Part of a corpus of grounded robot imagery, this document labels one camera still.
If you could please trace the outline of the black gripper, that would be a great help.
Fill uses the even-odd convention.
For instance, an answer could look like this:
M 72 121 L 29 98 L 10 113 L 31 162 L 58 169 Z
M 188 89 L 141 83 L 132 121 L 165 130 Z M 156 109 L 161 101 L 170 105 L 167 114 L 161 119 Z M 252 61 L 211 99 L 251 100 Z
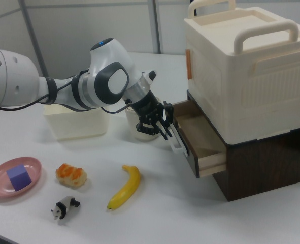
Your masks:
M 136 129 L 138 132 L 156 135 L 161 134 L 167 140 L 168 132 L 173 125 L 174 107 L 171 103 L 164 101 L 163 104 L 158 101 L 152 91 L 149 91 L 139 101 L 127 99 L 126 105 L 129 105 L 136 113 L 138 122 Z M 163 119 L 163 110 L 165 112 L 165 120 Z

